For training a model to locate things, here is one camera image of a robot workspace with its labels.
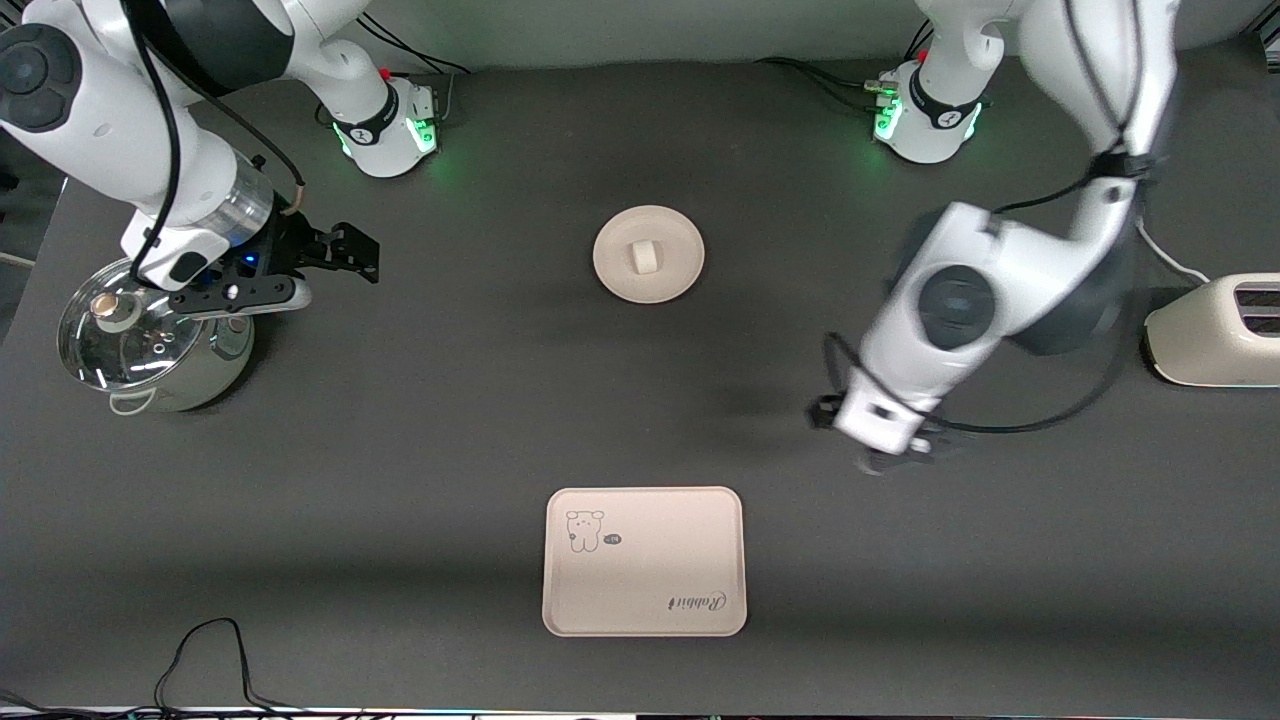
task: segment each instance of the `white cable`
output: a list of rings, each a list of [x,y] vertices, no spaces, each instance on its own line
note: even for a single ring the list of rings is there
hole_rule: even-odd
[[[1178,260],[1174,260],[1167,252],[1165,252],[1164,250],[1161,250],[1161,247],[1158,245],[1156,245],[1156,241],[1151,237],[1151,234],[1147,233],[1147,223],[1143,222],[1142,215],[1138,217],[1137,225],[1138,225],[1138,234],[1142,236],[1142,240],[1147,241],[1147,247],[1151,247],[1151,251],[1155,252],[1157,258],[1160,258],[1161,260],[1164,260],[1164,263],[1166,265],[1169,265],[1174,270],[1178,270],[1179,273],[1181,273],[1181,274],[1184,274],[1187,277],[1198,279],[1203,284],[1208,284],[1210,283],[1208,275],[1206,275],[1204,273],[1202,273],[1199,270],[1196,270],[1196,269],[1188,268],[1187,265],[1183,265]]]

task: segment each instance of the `round beige lid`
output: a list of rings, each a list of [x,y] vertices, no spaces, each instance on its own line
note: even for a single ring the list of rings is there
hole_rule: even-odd
[[[595,274],[631,302],[680,297],[703,272],[703,236],[689,218],[660,205],[623,210],[595,238]]]

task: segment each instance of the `floor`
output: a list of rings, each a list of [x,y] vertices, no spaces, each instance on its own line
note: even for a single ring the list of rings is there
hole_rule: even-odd
[[[1280,118],[1280,74],[1270,77],[1272,110]],[[63,174],[0,131],[0,168],[20,179],[17,190],[0,192],[0,251],[36,258],[52,215]],[[0,343],[18,311],[27,284],[27,270],[0,264]]]

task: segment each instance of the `robotic arm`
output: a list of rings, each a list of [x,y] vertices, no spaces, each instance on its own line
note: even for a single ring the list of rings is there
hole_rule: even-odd
[[[137,208],[120,246],[141,274],[197,316],[293,310],[310,302],[302,266],[378,281],[378,243],[339,224],[314,231],[296,206],[187,105],[278,77],[305,82],[342,147],[374,177],[410,170],[435,150],[430,90],[384,81],[357,45],[326,38],[369,0],[35,0],[0,35],[0,127],[67,174]],[[129,19],[154,60],[178,126],[180,172],[155,247],[145,233],[169,188],[161,100]],[[172,65],[179,76],[170,72]]]
[[[977,101],[998,61],[991,49],[1002,53],[988,23],[998,19],[993,6],[1005,5],[1002,17],[1021,19],[1028,73],[1080,124],[1096,156],[1066,238],[954,202],[900,272],[863,338],[861,366],[851,370],[833,419],[840,430],[892,455],[911,447],[924,414],[1001,340],[1053,354],[1110,325],[1132,277],[1119,240],[1140,202],[1176,76],[1178,0],[919,1],[934,17],[937,41],[923,68],[899,69],[911,72],[911,91],[899,101],[905,109],[893,128],[895,150],[911,158],[923,147],[937,158],[963,142],[956,128],[972,117],[964,104]],[[934,64],[946,67],[931,76]],[[951,86],[937,81],[922,101],[922,77],[956,78],[957,90],[945,96]],[[956,122],[937,127],[932,119],[946,113],[956,113]]]

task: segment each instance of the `gray wall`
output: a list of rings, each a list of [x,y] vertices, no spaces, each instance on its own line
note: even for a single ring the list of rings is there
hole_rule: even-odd
[[[1266,5],[1183,0],[1178,44],[1230,37]],[[476,68],[887,58],[923,19],[910,0],[374,0],[370,13],[419,50]],[[392,68],[421,67],[356,27],[343,36]]]

